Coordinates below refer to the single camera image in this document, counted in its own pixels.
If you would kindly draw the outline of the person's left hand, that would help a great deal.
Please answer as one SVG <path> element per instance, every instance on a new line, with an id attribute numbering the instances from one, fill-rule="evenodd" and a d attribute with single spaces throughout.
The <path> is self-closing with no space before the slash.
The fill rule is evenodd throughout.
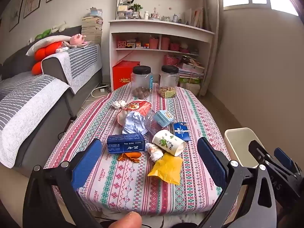
<path id="1" fill-rule="evenodd" d="M 135 211 L 129 212 L 120 220 L 112 223 L 109 228 L 140 228 L 142 226 L 142 217 Z"/>

